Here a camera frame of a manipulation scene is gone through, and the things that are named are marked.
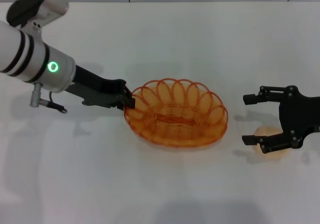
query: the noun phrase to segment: orange wire basket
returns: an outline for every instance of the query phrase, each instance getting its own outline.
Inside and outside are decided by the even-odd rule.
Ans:
[[[132,92],[135,109],[125,108],[131,129],[147,141],[175,148],[203,147],[221,139],[228,112],[205,85],[187,79],[152,80]]]

